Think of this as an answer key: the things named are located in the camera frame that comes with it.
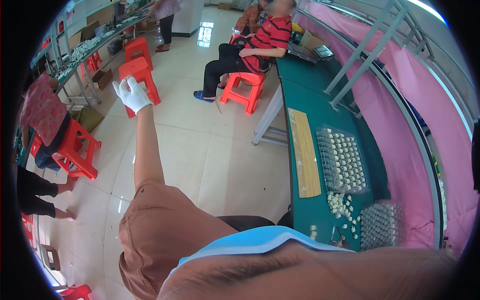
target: wooden board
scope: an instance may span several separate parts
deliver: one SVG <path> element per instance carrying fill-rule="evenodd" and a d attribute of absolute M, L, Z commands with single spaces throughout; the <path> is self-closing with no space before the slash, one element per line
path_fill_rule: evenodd
<path fill-rule="evenodd" d="M 318 175 L 317 157 L 307 114 L 288 108 L 293 149 L 297 165 L 299 197 L 309 198 L 322 193 Z"/>

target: green workbench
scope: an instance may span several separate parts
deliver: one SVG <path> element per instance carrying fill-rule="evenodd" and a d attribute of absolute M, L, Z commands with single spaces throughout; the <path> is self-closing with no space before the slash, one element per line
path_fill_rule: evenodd
<path fill-rule="evenodd" d="M 332 96 L 323 92 L 340 68 L 340 63 L 335 59 L 320 61 L 315 65 L 291 55 L 277 59 L 277 69 L 282 86 L 285 111 L 287 111 L 287 108 L 292 108 L 307 114 L 309 126 L 312 131 L 312 139 L 315 144 L 314 147 L 322 189 L 322 194 L 319 196 L 299 198 L 297 169 L 293 157 L 293 142 L 289 138 L 291 136 L 291 128 L 287 117 L 293 227 L 295 230 L 309 235 L 310 225 L 316 225 L 316 241 L 329 243 L 332 236 L 332 228 L 334 226 L 341 227 L 342 224 L 348 224 L 348 228 L 342 229 L 342 233 L 350 242 L 352 249 L 358 251 L 360 250 L 360 224 L 355 225 L 355 233 L 358 234 L 359 238 L 354 240 L 350 232 L 350 225 L 352 224 L 348 222 L 344 216 L 340 219 L 335 219 L 335 216 L 330 213 L 330 208 L 326 200 L 327 189 L 324 181 L 322 163 L 320 161 L 320 150 L 316 144 L 317 128 L 326 124 L 330 127 L 349 132 L 357 137 L 358 148 L 363 163 L 363 172 L 369 191 L 364 194 L 352 195 L 352 205 L 354 207 L 354 211 L 352 212 L 353 218 L 356 218 L 360 214 L 361 209 L 369 206 L 374 201 L 390 199 L 390 194 L 387 188 L 387 176 L 380 151 L 365 120 L 357 119 L 351 112 L 341 106 L 337 106 L 339 112 L 336 112 L 329 104 L 329 101 L 333 99 L 339 89 L 346 83 L 346 77 L 344 76 L 332 91 Z M 351 103 L 352 101 L 353 94 L 350 91 L 342 102 Z M 333 239 L 340 239 L 337 231 L 335 231 Z"/>

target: hand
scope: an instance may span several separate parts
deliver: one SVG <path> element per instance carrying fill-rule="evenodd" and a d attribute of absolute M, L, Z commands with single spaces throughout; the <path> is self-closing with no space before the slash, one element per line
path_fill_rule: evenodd
<path fill-rule="evenodd" d="M 255 54 L 255 49 L 250 49 L 250 48 L 244 48 L 239 53 L 241 58 L 252 56 L 254 54 Z"/>
<path fill-rule="evenodd" d="M 153 105 L 150 99 L 148 99 L 145 91 L 138 85 L 135 78 L 131 75 L 128 75 L 126 79 L 123 79 L 120 82 L 120 85 L 118 82 L 114 81 L 113 88 L 122 102 L 135 112 L 135 115 L 145 106 Z"/>

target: blue face mask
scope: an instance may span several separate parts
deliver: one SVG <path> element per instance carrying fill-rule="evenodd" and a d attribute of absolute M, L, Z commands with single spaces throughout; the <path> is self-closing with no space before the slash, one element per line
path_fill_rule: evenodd
<path fill-rule="evenodd" d="M 287 240 L 296 240 L 303 246 L 313 250 L 354 252 L 352 250 L 315 242 L 306 235 L 288 227 L 264 226 L 222 237 L 201 248 L 196 253 L 183 257 L 180 259 L 178 266 L 170 272 L 167 280 L 183 264 L 194 259 L 214 255 L 266 253 L 279 247 Z"/>

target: person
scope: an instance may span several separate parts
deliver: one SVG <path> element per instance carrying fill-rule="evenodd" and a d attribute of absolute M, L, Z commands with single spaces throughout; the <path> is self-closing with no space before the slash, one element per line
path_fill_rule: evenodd
<path fill-rule="evenodd" d="M 151 17 L 153 21 L 160 21 L 160 32 L 164 40 L 164 44 L 158 46 L 155 52 L 169 51 L 172 43 L 173 17 L 181 10 L 180 4 L 178 0 L 153 0 L 139 10 L 150 6 L 152 8 L 144 14 L 144 17 Z"/>
<path fill-rule="evenodd" d="M 253 36 L 261 27 L 257 24 L 260 20 L 260 13 L 272 0 L 259 0 L 257 4 L 249 6 L 241 15 L 234 29 L 241 32 L 242 36 Z"/>
<path fill-rule="evenodd" d="M 451 278 L 455 260 L 434 249 L 356 253 L 284 226 L 238 232 L 165 184 L 152 102 L 133 77 L 113 85 L 138 116 L 136 193 L 119 225 L 136 299 L 431 299 Z"/>
<path fill-rule="evenodd" d="M 35 164 L 40 169 L 49 168 L 55 172 L 60 170 L 60 166 L 52 154 L 60 147 L 71 119 L 67 105 L 54 92 L 58 86 L 59 82 L 48 73 L 35 79 L 30 70 L 24 85 L 24 105 L 20 113 L 23 148 L 28 149 L 28 133 L 33 127 L 42 139 L 35 155 Z"/>
<path fill-rule="evenodd" d="M 215 101 L 217 87 L 224 88 L 227 85 L 229 73 L 265 72 L 270 57 L 283 57 L 292 32 L 290 14 L 296 7 L 295 0 L 275 0 L 265 7 L 270 18 L 250 38 L 244 49 L 240 50 L 239 46 L 233 44 L 221 44 L 218 47 L 218 60 L 205 66 L 203 91 L 195 91 L 193 96 L 211 103 Z"/>
<path fill-rule="evenodd" d="M 55 219 L 75 220 L 75 214 L 68 210 L 56 208 L 52 203 L 37 196 L 49 195 L 56 197 L 61 193 L 73 190 L 73 180 L 67 177 L 67 183 L 51 183 L 37 174 L 18 166 L 17 168 L 17 199 L 20 210 L 25 215 L 50 216 Z"/>

